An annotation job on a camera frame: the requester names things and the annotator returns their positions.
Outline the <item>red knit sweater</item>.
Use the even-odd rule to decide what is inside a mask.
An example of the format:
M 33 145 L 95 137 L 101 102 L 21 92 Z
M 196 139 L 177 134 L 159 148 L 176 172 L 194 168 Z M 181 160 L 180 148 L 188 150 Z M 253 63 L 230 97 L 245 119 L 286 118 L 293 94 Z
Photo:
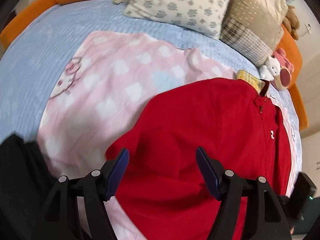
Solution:
M 244 80 L 214 78 L 158 94 L 135 126 L 106 151 L 129 164 L 116 198 L 147 239 L 206 239 L 219 209 L 196 163 L 196 149 L 238 176 L 263 176 L 284 195 L 291 150 L 283 116 Z

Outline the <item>pink bear plush toy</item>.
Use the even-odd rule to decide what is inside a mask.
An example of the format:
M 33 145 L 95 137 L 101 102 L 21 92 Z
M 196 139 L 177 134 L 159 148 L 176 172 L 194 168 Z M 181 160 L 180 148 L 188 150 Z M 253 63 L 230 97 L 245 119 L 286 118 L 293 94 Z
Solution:
M 280 63 L 280 72 L 271 83 L 276 90 L 286 90 L 291 83 L 295 67 L 286 57 L 286 52 L 283 48 L 278 48 L 272 55 Z

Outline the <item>pink checked cartoon blanket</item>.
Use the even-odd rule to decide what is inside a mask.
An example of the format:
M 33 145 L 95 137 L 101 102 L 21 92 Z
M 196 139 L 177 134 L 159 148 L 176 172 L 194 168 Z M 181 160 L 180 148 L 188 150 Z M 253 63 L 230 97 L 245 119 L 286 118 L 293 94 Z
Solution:
M 278 103 L 271 86 L 255 70 L 233 69 L 198 48 L 183 50 L 145 33 L 95 31 L 68 61 L 49 97 L 37 136 L 50 172 L 73 179 L 101 168 L 108 159 L 107 149 L 135 126 L 151 99 L 214 78 L 244 80 L 280 108 L 291 150 L 284 194 L 289 196 L 297 175 L 297 150 L 287 110 Z M 116 195 L 106 209 L 117 237 L 147 239 Z

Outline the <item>white plush toy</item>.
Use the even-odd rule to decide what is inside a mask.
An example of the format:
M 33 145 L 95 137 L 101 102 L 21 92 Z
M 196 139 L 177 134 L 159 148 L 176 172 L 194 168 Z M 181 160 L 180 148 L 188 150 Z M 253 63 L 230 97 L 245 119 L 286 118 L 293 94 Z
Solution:
M 273 81 L 280 74 L 280 62 L 273 56 L 269 56 L 265 64 L 259 68 L 260 77 L 266 81 Z

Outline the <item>light blue quilted bedspread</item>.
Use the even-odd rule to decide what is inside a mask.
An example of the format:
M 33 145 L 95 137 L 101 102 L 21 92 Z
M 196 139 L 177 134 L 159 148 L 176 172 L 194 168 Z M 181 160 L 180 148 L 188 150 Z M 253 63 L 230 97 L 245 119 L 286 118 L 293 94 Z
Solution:
M 122 10 L 121 5 L 110 0 L 56 5 L 43 12 L 12 42 L 1 59 L 2 140 L 17 134 L 25 141 L 35 141 L 40 148 L 37 136 L 53 88 L 68 61 L 95 31 L 145 33 L 183 50 L 198 48 L 221 64 L 255 70 L 259 76 L 253 64 L 221 41 L 176 25 L 126 17 Z M 271 92 L 289 115 L 298 174 L 302 164 L 298 118 L 288 92 L 278 92 L 273 87 Z M 41 148 L 40 151 L 47 164 Z

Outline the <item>beige plaid pillow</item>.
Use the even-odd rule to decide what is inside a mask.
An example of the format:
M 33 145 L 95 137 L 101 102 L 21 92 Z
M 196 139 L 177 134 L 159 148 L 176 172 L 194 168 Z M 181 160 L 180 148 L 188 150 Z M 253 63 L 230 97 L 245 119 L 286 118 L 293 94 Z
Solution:
M 281 24 L 258 0 L 233 0 L 220 40 L 261 67 L 284 35 Z

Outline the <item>brown teddy bear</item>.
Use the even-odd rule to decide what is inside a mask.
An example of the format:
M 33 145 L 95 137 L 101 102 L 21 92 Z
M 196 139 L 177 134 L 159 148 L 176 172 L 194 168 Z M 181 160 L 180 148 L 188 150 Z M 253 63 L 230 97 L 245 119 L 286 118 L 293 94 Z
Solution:
M 294 40 L 299 40 L 298 30 L 300 28 L 300 21 L 295 12 L 295 7 L 288 5 L 288 12 L 283 20 L 283 25 L 291 34 Z

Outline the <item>floral white pillow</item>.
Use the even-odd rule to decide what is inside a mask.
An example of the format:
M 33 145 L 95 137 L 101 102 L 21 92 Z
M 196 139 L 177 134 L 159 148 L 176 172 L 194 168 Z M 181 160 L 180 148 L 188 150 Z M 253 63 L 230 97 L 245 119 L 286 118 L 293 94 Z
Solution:
M 220 38 L 229 0 L 130 0 L 124 15 L 185 27 Z

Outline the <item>orange bed frame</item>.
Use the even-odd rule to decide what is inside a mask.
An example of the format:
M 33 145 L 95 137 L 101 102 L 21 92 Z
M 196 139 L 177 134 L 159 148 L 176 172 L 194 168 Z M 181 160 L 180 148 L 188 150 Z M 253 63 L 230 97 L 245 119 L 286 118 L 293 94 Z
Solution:
M 68 4 L 73 2 L 80 2 L 87 0 L 36 0 L 27 6 L 22 12 L 18 13 L 13 20 L 1 31 L 1 45 L 7 49 L 13 40 L 41 13 L 56 4 Z M 289 85 L 289 93 L 293 97 L 293 104 L 299 119 L 299 129 L 303 130 L 308 128 L 309 121 L 305 106 L 296 85 L 297 77 L 303 65 L 302 56 L 291 34 L 284 27 L 284 36 L 278 44 L 277 48 L 283 48 L 286 52 L 286 57 L 294 65 L 295 70 L 292 74 L 292 80 Z

